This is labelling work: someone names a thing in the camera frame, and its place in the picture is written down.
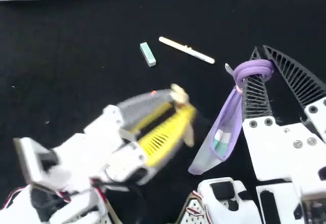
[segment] mint green eraser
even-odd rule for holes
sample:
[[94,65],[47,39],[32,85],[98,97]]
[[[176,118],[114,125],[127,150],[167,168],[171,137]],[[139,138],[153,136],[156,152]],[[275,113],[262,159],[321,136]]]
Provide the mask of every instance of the mint green eraser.
[[141,43],[140,47],[141,47],[141,51],[146,59],[148,66],[152,67],[152,66],[156,65],[156,59],[154,58],[154,55],[153,55],[151,49],[149,48],[147,42]]

